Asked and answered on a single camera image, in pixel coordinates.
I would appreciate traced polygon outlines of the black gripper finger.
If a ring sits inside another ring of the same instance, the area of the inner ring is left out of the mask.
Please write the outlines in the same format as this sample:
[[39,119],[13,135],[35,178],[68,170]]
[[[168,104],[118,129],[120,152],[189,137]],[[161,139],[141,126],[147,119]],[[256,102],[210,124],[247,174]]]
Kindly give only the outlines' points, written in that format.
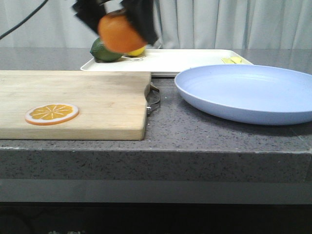
[[98,23],[106,15],[106,0],[77,0],[72,9],[75,16],[98,34]]
[[123,0],[121,5],[125,9],[128,20],[142,38],[149,45],[154,45],[158,40],[154,26],[154,1]]

